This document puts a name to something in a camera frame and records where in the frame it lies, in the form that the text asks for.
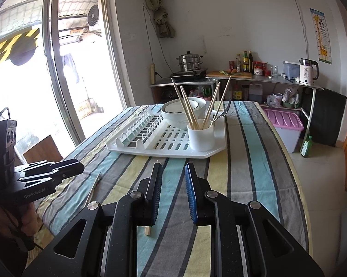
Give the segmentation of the person's left hand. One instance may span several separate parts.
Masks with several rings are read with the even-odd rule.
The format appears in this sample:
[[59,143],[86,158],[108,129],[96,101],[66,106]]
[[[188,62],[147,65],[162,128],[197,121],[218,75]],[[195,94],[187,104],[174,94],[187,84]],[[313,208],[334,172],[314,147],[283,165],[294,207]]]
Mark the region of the person's left hand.
[[[26,206],[21,215],[21,222],[21,231],[27,236],[33,236],[39,231],[42,220],[36,213],[33,203]],[[10,212],[0,207],[0,234],[7,238],[13,238],[11,231],[16,230],[17,227],[19,227],[18,220]]]

